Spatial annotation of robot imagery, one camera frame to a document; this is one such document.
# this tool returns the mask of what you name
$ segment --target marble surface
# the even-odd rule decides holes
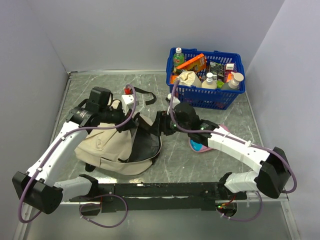
[[[151,91],[157,96],[153,105],[146,106],[144,102],[152,98],[147,94],[137,94],[140,105],[137,110],[150,119],[154,119],[156,112],[166,110],[165,100],[169,93],[166,84],[166,74],[83,74],[73,73],[70,85],[59,116],[57,134],[65,118],[73,107],[83,99],[88,98],[93,87],[110,89],[115,98],[123,93],[126,84]],[[202,119],[217,124],[226,125],[230,132],[244,140],[260,144],[258,131],[245,94],[239,95],[227,110],[213,110],[196,108]],[[96,168],[89,175],[99,180],[99,183],[183,183],[183,182],[216,182],[225,173],[242,173],[249,171],[249,167],[238,160],[218,150],[205,153],[193,152],[188,143],[188,136],[175,133],[162,136],[162,149],[156,163],[145,172],[135,176],[125,176],[104,169]],[[85,163],[78,160],[75,154],[67,162],[59,175],[59,181],[76,178],[85,171]]]

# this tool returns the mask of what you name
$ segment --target floor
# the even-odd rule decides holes
[[[146,106],[146,100],[152,97],[147,94],[137,94],[140,105],[137,110],[151,120],[159,110],[166,110],[165,101],[169,93],[166,84],[166,74],[83,74],[72,73],[69,79],[68,90],[56,134],[60,131],[65,118],[73,107],[83,99],[88,98],[93,87],[110,89],[115,98],[123,93],[126,84],[153,92],[157,101]],[[230,132],[244,140],[261,144],[248,99],[245,94],[240,94],[227,110],[213,110],[196,108],[196,113],[202,119],[210,120],[217,124],[226,125]],[[183,183],[183,182],[216,182],[225,173],[242,173],[250,169],[234,158],[211,150],[205,153],[193,152],[188,143],[188,136],[184,133],[175,133],[162,137],[162,149],[156,163],[139,175],[124,176],[118,173],[96,168],[90,173],[98,179],[99,183]],[[65,168],[59,175],[59,181],[76,178],[84,174],[85,164],[78,160],[75,154],[70,158]]]

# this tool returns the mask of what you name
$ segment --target plastic shopping basket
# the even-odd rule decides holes
[[[176,52],[176,48],[173,47],[170,50],[170,56],[166,64],[166,84],[170,87],[172,92],[173,84],[170,84],[170,78],[173,74],[172,68],[174,66],[173,57]],[[221,52],[221,51],[198,51],[197,49],[182,48],[185,61],[188,61],[199,54],[204,54],[207,60],[207,64],[210,61],[214,61],[220,64],[234,63],[234,71],[243,74],[245,76],[244,66],[241,62],[241,57],[237,53]],[[205,69],[198,72],[200,77],[205,76]],[[181,102],[188,102],[193,107],[207,108],[207,109],[219,109],[226,110],[230,104],[236,99],[239,94],[243,94],[246,91],[245,80],[239,84],[239,90],[220,90],[220,89],[206,89],[195,86],[183,86],[179,85],[176,88],[176,96]]]

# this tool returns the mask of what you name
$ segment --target metal frame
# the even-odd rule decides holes
[[[62,112],[64,103],[65,103],[65,100],[66,100],[67,92],[69,90],[69,86],[70,86],[70,83],[71,83],[73,75],[87,75],[87,74],[101,74],[101,75],[104,75],[104,74],[163,74],[163,73],[165,73],[165,72],[164,71],[149,71],[149,70],[148,71],[143,71],[143,70],[105,70],[105,71],[68,72],[69,77],[67,79],[66,88],[65,88],[65,91],[64,91],[64,94],[63,94],[63,97],[62,97],[62,101],[61,101],[61,104],[60,104],[59,112],[58,112],[58,115],[57,115],[57,118],[56,118],[56,121],[55,121],[55,124],[54,124],[54,129],[53,129],[53,133],[52,133],[52,136],[51,136],[50,143],[52,143],[52,141],[54,140],[55,133],[57,131],[58,124],[59,124],[59,118],[61,116],[61,112]],[[253,120],[254,120],[254,124],[255,124],[257,132],[258,132],[258,136],[259,136],[261,145],[264,146],[247,92],[245,92],[245,95],[246,95],[246,98],[248,100],[250,111],[251,111],[251,114],[252,114],[252,117],[253,117]],[[297,224],[295,222],[295,218],[293,216],[293,213],[292,213],[290,205],[289,205],[288,196],[286,194],[281,194],[278,199],[272,199],[272,198],[266,197],[263,194],[261,196],[262,196],[262,200],[264,202],[281,202],[282,209],[283,209],[283,214],[284,214],[284,217],[286,219],[286,223],[287,223],[291,238],[293,240],[300,240],[301,237],[300,237],[300,234],[298,232]],[[236,200],[235,202],[239,202],[240,203],[240,202],[258,202],[258,201],[259,201],[259,198],[257,197],[256,194],[254,194],[253,192],[248,192],[247,193],[247,200]],[[221,201],[216,201],[216,202],[217,203],[224,203],[226,201],[225,200],[221,200]],[[61,204],[62,205],[79,205],[79,204],[81,204],[81,202],[62,202]],[[33,208],[31,206],[27,205],[27,204],[23,207],[22,213],[25,215],[26,219],[28,219],[30,217],[30,215],[32,213],[32,209]],[[16,228],[16,231],[15,231],[13,239],[14,240],[23,240],[23,238],[25,236],[25,233],[26,233],[26,230],[27,230],[27,227],[28,227],[27,224],[19,222],[18,225],[17,225],[17,228]]]

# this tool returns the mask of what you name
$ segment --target gray wall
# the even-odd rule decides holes
[[[289,199],[303,240],[320,234],[319,9],[317,0],[286,0],[246,73],[262,139],[286,151],[297,176]]]
[[[0,1],[0,23],[0,235],[9,240],[18,222],[11,179],[48,146],[67,74],[27,1]]]
[[[28,0],[67,71],[164,70],[172,47],[247,67],[284,0]]]

